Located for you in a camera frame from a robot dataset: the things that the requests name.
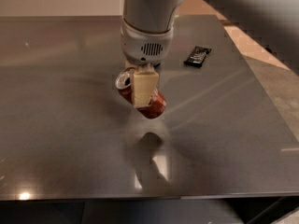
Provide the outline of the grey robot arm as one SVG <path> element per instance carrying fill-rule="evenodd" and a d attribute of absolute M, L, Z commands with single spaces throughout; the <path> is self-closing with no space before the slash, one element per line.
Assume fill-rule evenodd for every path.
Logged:
<path fill-rule="evenodd" d="M 167 56 L 174 20 L 184 0 L 124 0 L 121 48 L 128 63 L 139 66 Z M 206 0 L 216 11 L 253 33 L 290 68 L 299 65 L 299 0 Z"/>

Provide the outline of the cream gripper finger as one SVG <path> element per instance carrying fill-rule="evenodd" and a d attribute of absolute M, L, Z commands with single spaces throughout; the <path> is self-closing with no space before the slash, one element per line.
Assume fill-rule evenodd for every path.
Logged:
<path fill-rule="evenodd" d="M 139 65 L 133 72 L 133 104 L 137 108 L 150 104 L 151 95 L 154 93 L 159 74 L 152 64 Z"/>

